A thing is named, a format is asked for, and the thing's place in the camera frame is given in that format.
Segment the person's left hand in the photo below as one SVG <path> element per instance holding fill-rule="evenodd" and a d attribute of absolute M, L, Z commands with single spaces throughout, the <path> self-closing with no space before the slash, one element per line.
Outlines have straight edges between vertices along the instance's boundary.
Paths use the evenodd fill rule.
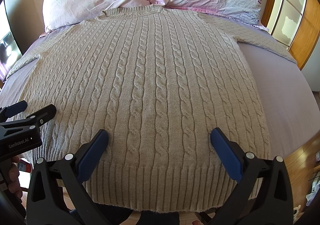
<path fill-rule="evenodd" d="M 23 191 L 20 186 L 20 181 L 18 179 L 20 173 L 16 165 L 19 162 L 20 162 L 20 158 L 18 156 L 12 157 L 11 168 L 8 171 L 8 176 L 9 176 L 8 189 L 12 194 L 16 196 L 19 202 L 22 203 L 21 198 L 23 196 Z"/>

